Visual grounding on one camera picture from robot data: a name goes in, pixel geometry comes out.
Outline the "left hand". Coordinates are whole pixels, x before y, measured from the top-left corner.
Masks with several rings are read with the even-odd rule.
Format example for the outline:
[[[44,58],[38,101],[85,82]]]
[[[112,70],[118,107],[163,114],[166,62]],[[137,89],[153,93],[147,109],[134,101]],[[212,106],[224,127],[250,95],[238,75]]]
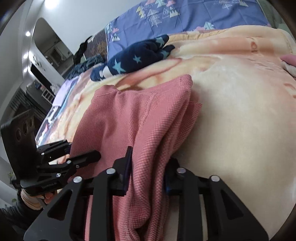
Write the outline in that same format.
[[[57,195],[57,191],[48,192],[38,196],[30,196],[22,189],[20,195],[22,201],[27,207],[33,210],[41,210],[52,201],[52,199]]]

